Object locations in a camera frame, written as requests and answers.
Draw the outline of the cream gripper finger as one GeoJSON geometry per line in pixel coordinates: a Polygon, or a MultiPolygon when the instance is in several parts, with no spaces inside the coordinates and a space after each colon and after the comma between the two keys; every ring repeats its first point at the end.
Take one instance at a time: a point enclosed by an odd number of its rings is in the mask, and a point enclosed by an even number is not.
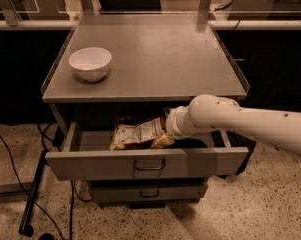
{"type": "Polygon", "coordinates": [[[168,134],[167,132],[163,132],[154,137],[151,148],[152,149],[163,149],[165,147],[171,146],[175,142],[175,139],[168,134]]]}

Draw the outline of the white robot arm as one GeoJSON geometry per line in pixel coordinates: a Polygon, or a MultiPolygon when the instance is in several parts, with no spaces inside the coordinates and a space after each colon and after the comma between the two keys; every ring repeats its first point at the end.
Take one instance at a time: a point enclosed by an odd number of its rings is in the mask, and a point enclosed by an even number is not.
{"type": "Polygon", "coordinates": [[[244,108],[225,97],[200,95],[188,106],[172,108],[165,129],[173,139],[231,131],[301,156],[300,112],[244,108]]]}

